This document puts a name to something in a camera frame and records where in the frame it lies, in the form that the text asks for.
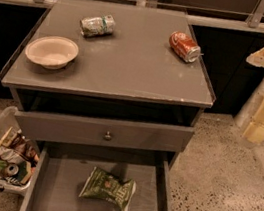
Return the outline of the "red cola can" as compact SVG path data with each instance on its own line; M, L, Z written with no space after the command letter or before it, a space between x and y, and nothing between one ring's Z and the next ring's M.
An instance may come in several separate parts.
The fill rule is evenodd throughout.
M201 55L201 47L189 35L175 31L169 37L169 44L184 62L194 62Z

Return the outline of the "grey open middle drawer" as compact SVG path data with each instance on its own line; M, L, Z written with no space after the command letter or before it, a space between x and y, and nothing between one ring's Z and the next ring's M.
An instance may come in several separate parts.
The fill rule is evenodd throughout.
M151 154L47 143L20 211L119 211L110 202L81 197L93 168L136 181L129 211L168 211L168 164Z

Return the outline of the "green jalapeno chip bag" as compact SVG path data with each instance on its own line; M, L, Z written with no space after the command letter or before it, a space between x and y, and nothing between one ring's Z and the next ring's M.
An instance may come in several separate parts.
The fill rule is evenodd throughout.
M121 211L129 211L135 189L134 180L121 181L119 177L96 166L86 180L79 196L106 200L106 202L116 205Z

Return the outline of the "grey upper drawer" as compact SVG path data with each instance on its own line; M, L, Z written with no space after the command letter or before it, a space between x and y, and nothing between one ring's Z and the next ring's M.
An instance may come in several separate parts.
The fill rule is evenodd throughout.
M26 138L122 148L182 152L194 134L192 127L91 118L45 112L16 112ZM103 136L111 132L112 140Z

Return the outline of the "grey drawer cabinet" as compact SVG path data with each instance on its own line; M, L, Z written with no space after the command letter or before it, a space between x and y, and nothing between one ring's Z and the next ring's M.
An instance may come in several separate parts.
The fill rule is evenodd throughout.
M80 20L111 15L110 35L84 37ZM169 46L189 32L181 12L95 0L57 0L36 38L63 36L78 56L62 69L44 69L25 54L6 65L1 81L22 112L85 116L192 127L214 94L202 61L184 63Z

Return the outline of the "crumpled brown snack wrapper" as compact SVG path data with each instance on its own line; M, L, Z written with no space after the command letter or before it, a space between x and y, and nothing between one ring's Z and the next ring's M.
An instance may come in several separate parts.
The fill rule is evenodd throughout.
M29 162L30 171L34 172L39 162L39 155L20 130L17 131L10 127L0 138L0 160L17 165L22 162Z

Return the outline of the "round metal drawer knob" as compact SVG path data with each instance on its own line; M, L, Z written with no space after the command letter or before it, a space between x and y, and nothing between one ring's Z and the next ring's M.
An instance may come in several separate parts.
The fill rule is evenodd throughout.
M105 135L103 136L103 138L106 140L106 141L110 141L112 140L112 135L111 135L111 132L106 132Z

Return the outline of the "crushed green white can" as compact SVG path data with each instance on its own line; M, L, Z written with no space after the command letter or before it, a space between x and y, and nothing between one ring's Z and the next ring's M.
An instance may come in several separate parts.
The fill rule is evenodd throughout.
M84 37L111 35L116 26L115 19L111 15L102 17L86 17L80 20L81 34Z

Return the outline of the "dark crushed can in bin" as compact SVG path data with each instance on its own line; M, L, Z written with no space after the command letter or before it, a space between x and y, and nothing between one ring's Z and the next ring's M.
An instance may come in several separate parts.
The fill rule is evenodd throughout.
M17 164L9 163L5 168L1 170L1 175L3 177L13 177L19 173L19 167Z

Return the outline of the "beige paper bowl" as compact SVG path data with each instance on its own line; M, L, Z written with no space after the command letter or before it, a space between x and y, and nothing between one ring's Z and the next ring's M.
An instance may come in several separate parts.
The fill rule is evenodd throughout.
M61 69L77 57L78 45L68 38L42 37L27 44L26 58L34 64L49 69Z

